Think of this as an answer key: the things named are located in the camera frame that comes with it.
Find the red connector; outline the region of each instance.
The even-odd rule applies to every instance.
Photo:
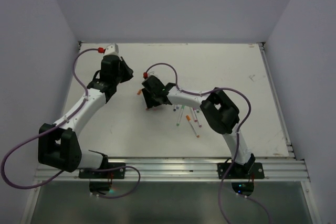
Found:
[[[103,53],[105,53],[105,49],[102,48],[102,47],[98,47],[98,52],[101,53],[101,54],[103,54]]]

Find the black mounting bracket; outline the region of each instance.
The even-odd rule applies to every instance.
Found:
[[[125,166],[126,163],[108,163],[104,169],[111,169]],[[125,178],[125,169],[120,168],[111,172],[93,172],[91,170],[81,169],[79,171],[79,178],[90,178],[90,179],[109,179],[113,175],[113,179],[124,179]]]
[[[222,179],[223,175],[229,168],[231,163],[218,163],[217,164],[217,172],[218,178]],[[254,179],[263,179],[265,178],[263,164],[262,163],[253,163],[251,169],[248,172],[245,172],[242,165],[233,164],[232,169],[229,171],[225,179],[250,179],[251,177]]]

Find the orange marker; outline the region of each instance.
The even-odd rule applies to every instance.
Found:
[[[193,129],[193,132],[195,133],[196,137],[200,137],[200,135],[196,132],[196,129],[194,128],[194,126],[191,124],[191,119],[190,116],[186,116],[188,123],[190,124],[191,128]]]

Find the gray floor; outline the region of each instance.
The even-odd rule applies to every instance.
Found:
[[[88,182],[52,182],[41,189],[32,223],[225,223],[217,203],[218,185],[143,182],[132,195],[106,200],[90,197]],[[116,195],[133,183],[113,186]],[[267,207],[274,223],[311,223],[300,183],[257,183],[252,196]],[[268,223],[264,210],[237,197],[230,183],[222,199],[233,223]]]

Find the gray wall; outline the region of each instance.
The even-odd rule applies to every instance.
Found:
[[[335,213],[335,0],[291,0],[267,58],[294,151],[305,158],[324,223]]]
[[[57,0],[88,42],[266,41],[289,0]]]
[[[60,116],[77,43],[56,0],[0,0],[0,157]],[[10,179],[30,185],[37,142],[11,157]],[[0,223],[18,223],[29,191],[0,179]]]

